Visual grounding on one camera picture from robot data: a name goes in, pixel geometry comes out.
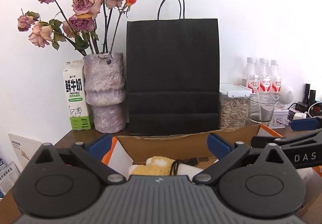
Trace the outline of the white green milk carton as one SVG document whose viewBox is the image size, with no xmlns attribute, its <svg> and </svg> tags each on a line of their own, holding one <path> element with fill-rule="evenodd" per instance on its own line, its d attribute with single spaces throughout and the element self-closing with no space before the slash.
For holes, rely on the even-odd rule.
<svg viewBox="0 0 322 224">
<path fill-rule="evenodd" d="M 90 130 L 92 128 L 90 110 L 86 102 L 84 61 L 66 62 L 63 71 L 65 97 L 69 111 L 69 119 L 73 130 Z"/>
</svg>

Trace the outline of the yellow white plush toy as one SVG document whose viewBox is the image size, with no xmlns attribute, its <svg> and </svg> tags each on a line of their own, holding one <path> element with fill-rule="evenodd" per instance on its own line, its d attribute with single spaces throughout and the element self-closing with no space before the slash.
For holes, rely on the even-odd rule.
<svg viewBox="0 0 322 224">
<path fill-rule="evenodd" d="M 144 165 L 132 165 L 129 175 L 176 176 L 186 175 L 190 180 L 202 169 L 162 156 L 148 158 Z"/>
</svg>

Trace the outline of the dried pink roses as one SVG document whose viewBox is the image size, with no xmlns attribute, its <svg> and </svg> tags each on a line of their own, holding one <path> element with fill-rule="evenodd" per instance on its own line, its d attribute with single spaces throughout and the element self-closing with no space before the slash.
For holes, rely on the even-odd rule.
<svg viewBox="0 0 322 224">
<path fill-rule="evenodd" d="M 18 18 L 18 31 L 30 31 L 29 41 L 39 48 L 51 45 L 59 49 L 61 42 L 69 42 L 84 57 L 90 49 L 92 54 L 111 60 L 115 43 L 107 41 L 107 34 L 112 13 L 118 12 L 119 18 L 126 16 L 136 1 L 72 0 L 72 16 L 67 17 L 59 10 L 62 21 L 57 18 L 43 21 L 39 13 L 23 12 Z"/>
</svg>

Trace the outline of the red cardboard box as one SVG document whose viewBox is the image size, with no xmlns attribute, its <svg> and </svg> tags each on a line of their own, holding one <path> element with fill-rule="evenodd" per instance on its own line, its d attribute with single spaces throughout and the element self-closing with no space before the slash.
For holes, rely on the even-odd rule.
<svg viewBox="0 0 322 224">
<path fill-rule="evenodd" d="M 283 137 L 265 125 L 254 125 L 230 130 L 217 130 L 177 136 L 116 136 L 112 137 L 111 149 L 101 160 L 102 163 L 128 179 L 132 165 L 144 165 L 148 158 L 162 156 L 198 167 L 202 170 L 213 165 L 218 159 L 207 148 L 207 137 L 215 133 L 231 144 L 243 142 L 251 147 L 254 136 Z M 250 149 L 242 159 L 245 165 L 253 164 L 264 149 Z"/>
</svg>

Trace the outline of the white round speaker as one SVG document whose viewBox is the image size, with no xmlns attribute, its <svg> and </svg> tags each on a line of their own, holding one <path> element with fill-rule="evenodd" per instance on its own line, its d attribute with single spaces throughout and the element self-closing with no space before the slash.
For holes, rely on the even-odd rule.
<svg viewBox="0 0 322 224">
<path fill-rule="evenodd" d="M 292 90 L 281 90 L 279 102 L 283 105 L 291 104 L 294 99 L 294 92 Z"/>
</svg>

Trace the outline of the purple ceramic vase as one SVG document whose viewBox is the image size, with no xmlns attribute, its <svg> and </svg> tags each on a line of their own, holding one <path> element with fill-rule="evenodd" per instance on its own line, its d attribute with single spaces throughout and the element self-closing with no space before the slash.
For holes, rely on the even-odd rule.
<svg viewBox="0 0 322 224">
<path fill-rule="evenodd" d="M 95 129 L 101 133 L 122 131 L 126 126 L 123 53 L 91 54 L 83 61 L 86 102 L 92 109 Z"/>
</svg>

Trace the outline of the clear glass cup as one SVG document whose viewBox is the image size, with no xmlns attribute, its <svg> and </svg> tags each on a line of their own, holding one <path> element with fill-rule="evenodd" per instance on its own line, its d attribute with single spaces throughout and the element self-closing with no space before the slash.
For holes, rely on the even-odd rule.
<svg viewBox="0 0 322 224">
<path fill-rule="evenodd" d="M 248 98 L 248 117 L 253 122 L 269 123 L 276 101 L 270 94 L 253 94 Z"/>
</svg>

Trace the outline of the clear seed container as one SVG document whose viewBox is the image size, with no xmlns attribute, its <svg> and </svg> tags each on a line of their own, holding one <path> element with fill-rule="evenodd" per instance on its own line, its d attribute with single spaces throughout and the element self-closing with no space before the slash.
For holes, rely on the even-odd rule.
<svg viewBox="0 0 322 224">
<path fill-rule="evenodd" d="M 248 115 L 248 98 L 252 91 L 241 85 L 221 84 L 219 129 L 244 127 Z"/>
</svg>

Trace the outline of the white floral tin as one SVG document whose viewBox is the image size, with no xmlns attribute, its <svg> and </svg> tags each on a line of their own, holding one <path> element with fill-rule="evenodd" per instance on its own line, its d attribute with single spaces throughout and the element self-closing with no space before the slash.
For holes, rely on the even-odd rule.
<svg viewBox="0 0 322 224">
<path fill-rule="evenodd" d="M 271 129 L 283 129 L 289 125 L 289 110 L 284 106 L 277 106 L 274 109 L 272 119 L 269 123 Z"/>
</svg>

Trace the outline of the white power adapter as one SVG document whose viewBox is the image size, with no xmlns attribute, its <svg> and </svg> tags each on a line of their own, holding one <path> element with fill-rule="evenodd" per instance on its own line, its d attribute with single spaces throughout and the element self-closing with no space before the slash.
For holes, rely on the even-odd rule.
<svg viewBox="0 0 322 224">
<path fill-rule="evenodd" d="M 302 113 L 296 110 L 291 110 L 289 109 L 289 120 L 293 121 L 293 120 L 300 120 L 300 119 L 306 119 L 307 115 L 306 113 Z"/>
</svg>

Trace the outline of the black paper bag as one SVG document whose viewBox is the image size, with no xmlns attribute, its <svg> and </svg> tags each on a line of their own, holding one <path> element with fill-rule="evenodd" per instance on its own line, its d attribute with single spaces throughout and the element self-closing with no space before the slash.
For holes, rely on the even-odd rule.
<svg viewBox="0 0 322 224">
<path fill-rule="evenodd" d="M 219 121 L 218 21 L 178 19 L 127 24 L 129 133 L 168 136 L 216 130 Z"/>
</svg>

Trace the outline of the water bottle right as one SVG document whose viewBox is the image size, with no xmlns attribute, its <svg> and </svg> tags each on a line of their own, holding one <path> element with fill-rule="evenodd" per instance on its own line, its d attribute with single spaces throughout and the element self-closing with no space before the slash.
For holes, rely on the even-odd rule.
<svg viewBox="0 0 322 224">
<path fill-rule="evenodd" d="M 271 91 L 274 94 L 279 94 L 281 91 L 282 76 L 276 60 L 271 60 Z"/>
</svg>

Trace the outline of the white leaflet by wall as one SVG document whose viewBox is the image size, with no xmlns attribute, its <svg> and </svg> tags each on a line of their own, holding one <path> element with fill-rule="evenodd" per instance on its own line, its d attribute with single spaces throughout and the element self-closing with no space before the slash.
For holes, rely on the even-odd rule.
<svg viewBox="0 0 322 224">
<path fill-rule="evenodd" d="M 42 142 L 34 139 L 21 137 L 12 133 L 8 133 L 10 142 L 15 151 L 15 154 L 20 162 L 22 169 L 24 169 L 35 152 L 42 145 Z"/>
</svg>

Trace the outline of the water bottle middle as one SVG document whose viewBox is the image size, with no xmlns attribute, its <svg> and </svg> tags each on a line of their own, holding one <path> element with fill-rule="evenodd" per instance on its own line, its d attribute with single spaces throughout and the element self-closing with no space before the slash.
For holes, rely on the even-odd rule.
<svg viewBox="0 0 322 224">
<path fill-rule="evenodd" d="M 260 90 L 261 92 L 269 92 L 271 87 L 271 74 L 267 65 L 267 60 L 264 58 L 259 59 L 258 64 Z"/>
</svg>

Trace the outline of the water bottle left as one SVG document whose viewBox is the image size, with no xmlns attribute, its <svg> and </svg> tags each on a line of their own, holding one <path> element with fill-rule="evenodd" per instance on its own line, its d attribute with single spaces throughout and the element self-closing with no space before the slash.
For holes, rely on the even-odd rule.
<svg viewBox="0 0 322 224">
<path fill-rule="evenodd" d="M 249 88 L 253 94 L 258 92 L 260 77 L 257 71 L 255 58 L 247 58 L 247 65 L 242 74 L 241 85 Z"/>
</svg>

